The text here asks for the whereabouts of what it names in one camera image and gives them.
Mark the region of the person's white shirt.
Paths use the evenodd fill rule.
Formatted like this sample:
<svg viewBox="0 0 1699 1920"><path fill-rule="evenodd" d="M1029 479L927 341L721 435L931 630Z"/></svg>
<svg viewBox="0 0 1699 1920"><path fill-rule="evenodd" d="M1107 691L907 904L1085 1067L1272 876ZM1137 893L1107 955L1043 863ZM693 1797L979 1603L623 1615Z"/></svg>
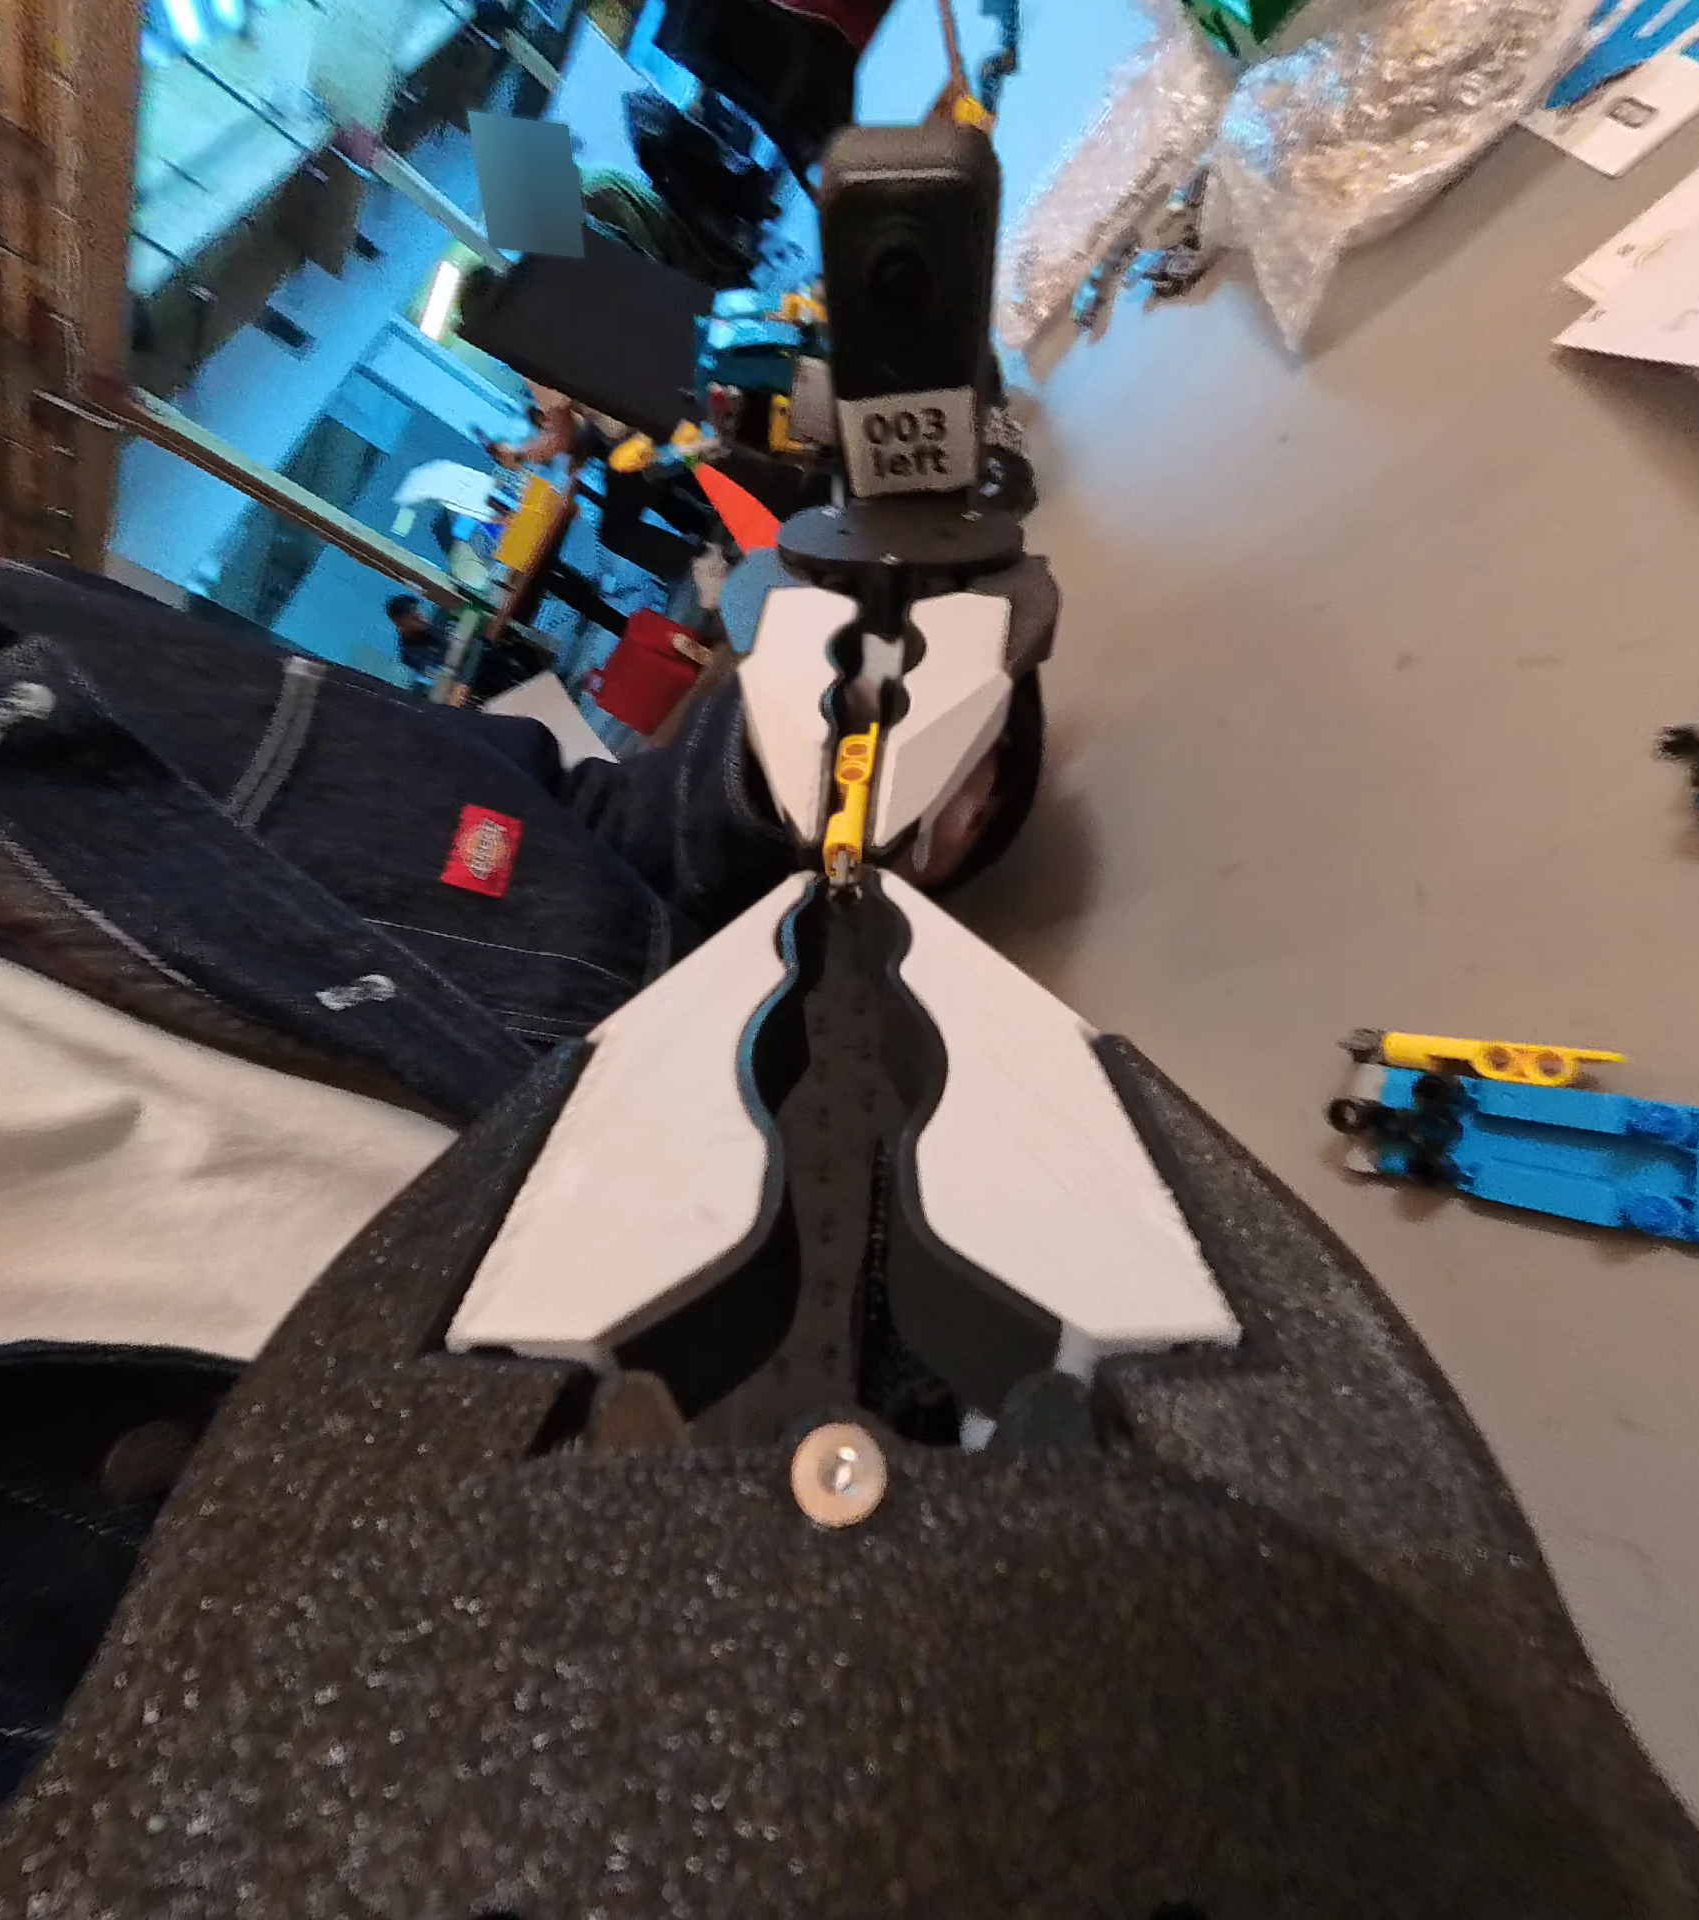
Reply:
<svg viewBox="0 0 1699 1920"><path fill-rule="evenodd" d="M449 1141L0 958L0 1344L251 1361Z"/></svg>

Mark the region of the blue robot sticker sheet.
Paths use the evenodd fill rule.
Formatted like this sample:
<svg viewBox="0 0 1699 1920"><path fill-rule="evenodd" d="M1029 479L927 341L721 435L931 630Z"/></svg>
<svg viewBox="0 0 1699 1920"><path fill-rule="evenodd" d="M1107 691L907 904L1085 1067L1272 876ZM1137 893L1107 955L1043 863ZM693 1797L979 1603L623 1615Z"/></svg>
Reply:
<svg viewBox="0 0 1699 1920"><path fill-rule="evenodd" d="M1522 129L1612 181L1696 114L1699 2L1600 2Z"/></svg>

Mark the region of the blue-yellow brick assembly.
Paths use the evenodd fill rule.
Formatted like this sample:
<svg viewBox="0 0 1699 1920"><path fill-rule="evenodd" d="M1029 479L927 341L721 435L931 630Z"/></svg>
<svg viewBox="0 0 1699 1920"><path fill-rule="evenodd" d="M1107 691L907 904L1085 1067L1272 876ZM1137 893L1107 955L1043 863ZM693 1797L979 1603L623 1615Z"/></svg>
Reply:
<svg viewBox="0 0 1699 1920"><path fill-rule="evenodd" d="M1699 1107L1360 1064L1324 1120L1352 1172L1699 1246Z"/></svg>

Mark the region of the red cloth bag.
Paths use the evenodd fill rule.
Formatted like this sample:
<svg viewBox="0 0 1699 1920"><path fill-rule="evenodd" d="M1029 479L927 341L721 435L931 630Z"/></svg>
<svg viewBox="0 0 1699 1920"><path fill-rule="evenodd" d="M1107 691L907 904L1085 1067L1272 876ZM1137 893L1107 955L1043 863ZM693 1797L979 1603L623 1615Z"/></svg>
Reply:
<svg viewBox="0 0 1699 1920"><path fill-rule="evenodd" d="M585 678L595 709L643 741L655 739L713 663L713 649L667 614L627 613L607 658Z"/></svg>

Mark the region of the grey desk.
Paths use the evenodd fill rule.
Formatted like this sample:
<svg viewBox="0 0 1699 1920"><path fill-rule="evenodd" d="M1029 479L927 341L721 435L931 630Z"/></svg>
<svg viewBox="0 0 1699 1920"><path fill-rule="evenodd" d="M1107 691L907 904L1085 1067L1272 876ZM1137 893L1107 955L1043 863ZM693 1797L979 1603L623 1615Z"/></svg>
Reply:
<svg viewBox="0 0 1699 1920"><path fill-rule="evenodd" d="M1560 277L1699 165L1516 133L1348 256L1304 356L1216 270L1063 344L1043 802L975 924L1141 1045L1388 1289L1699 1816L1699 1256L1340 1171L1338 1041L1628 1055L1699 1103L1699 387L1552 352Z"/></svg>

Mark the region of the yellow plastic bin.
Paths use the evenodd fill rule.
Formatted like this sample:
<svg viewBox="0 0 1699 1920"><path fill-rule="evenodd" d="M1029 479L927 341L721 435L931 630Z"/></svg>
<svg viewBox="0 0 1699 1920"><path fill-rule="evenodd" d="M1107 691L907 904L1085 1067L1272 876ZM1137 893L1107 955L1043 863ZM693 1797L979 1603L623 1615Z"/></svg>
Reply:
<svg viewBox="0 0 1699 1920"><path fill-rule="evenodd" d="M573 490L525 472L517 504L493 547L491 566L505 574L535 574L561 552L573 523Z"/></svg>

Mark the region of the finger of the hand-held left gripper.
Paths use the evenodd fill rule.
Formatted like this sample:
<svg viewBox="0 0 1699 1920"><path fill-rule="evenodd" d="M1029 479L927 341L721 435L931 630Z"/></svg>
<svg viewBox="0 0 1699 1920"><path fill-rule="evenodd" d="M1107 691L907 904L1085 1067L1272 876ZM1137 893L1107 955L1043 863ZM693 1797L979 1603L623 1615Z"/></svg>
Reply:
<svg viewBox="0 0 1699 1920"><path fill-rule="evenodd" d="M869 852L889 852L935 819L1003 729L1009 599L955 591L909 611L919 658L901 676L903 707L881 729L867 808Z"/></svg>
<svg viewBox="0 0 1699 1920"><path fill-rule="evenodd" d="M773 588L739 665L751 753L781 821L811 852L821 846L833 795L831 701L841 668L831 649L857 621L857 604L841 592Z"/></svg>

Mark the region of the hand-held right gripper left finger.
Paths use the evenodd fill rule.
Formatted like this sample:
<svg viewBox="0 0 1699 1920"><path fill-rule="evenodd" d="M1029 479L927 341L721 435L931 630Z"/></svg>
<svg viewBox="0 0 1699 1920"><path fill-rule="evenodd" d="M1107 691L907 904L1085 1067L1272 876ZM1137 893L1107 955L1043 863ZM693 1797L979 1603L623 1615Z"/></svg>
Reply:
<svg viewBox="0 0 1699 1920"><path fill-rule="evenodd" d="M603 1021L445 1335L653 1375L709 1413L787 1336L799 1250L781 1108L809 1067L807 876Z"/></svg>

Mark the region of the person's left hand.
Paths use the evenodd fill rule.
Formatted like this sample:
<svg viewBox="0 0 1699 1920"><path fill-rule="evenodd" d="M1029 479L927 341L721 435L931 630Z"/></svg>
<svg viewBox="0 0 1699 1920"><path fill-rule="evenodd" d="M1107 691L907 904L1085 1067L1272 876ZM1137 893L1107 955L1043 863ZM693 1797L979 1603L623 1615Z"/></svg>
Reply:
<svg viewBox="0 0 1699 1920"><path fill-rule="evenodd" d="M955 880L999 812L999 765L1001 748L989 747L941 811L919 827L909 876L927 894Z"/></svg>

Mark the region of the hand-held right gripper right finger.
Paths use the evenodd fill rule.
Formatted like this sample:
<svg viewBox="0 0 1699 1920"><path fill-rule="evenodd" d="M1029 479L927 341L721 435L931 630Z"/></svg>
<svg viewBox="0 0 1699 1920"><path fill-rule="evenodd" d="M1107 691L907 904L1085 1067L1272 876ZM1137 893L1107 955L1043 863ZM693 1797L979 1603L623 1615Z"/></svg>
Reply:
<svg viewBox="0 0 1699 1920"><path fill-rule="evenodd" d="M1101 1034L899 876L857 906L899 1103L885 1289L909 1357L997 1424L1029 1378L1230 1354L1242 1327Z"/></svg>

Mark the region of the yellow building piece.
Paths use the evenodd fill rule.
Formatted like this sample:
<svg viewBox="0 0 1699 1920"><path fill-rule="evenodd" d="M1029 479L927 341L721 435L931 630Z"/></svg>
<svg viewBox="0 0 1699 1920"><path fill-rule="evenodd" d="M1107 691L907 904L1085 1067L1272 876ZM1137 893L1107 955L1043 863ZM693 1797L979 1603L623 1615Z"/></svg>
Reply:
<svg viewBox="0 0 1699 1920"><path fill-rule="evenodd" d="M1456 1039L1408 1030L1360 1026L1340 1039L1340 1051L1360 1067L1394 1068L1426 1077L1468 1077L1494 1084L1540 1088L1576 1088L1598 1068L1626 1067L1628 1056L1612 1051Z"/></svg>
<svg viewBox="0 0 1699 1920"><path fill-rule="evenodd" d="M819 844L821 875L833 893L861 883L881 727L843 732L831 769L833 806Z"/></svg>

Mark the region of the clear plastic bag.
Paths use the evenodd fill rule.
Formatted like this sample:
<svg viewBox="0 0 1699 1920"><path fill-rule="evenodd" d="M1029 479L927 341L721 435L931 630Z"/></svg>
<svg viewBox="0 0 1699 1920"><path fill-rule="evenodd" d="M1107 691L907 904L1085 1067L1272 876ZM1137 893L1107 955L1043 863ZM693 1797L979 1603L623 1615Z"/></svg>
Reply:
<svg viewBox="0 0 1699 1920"><path fill-rule="evenodd" d="M1248 59L1151 4L1121 64L1005 228L995 333L1029 349L1169 199L1200 185L1196 253L1238 256L1298 355L1340 258L1460 179L1538 100L1568 4L1300 4Z"/></svg>

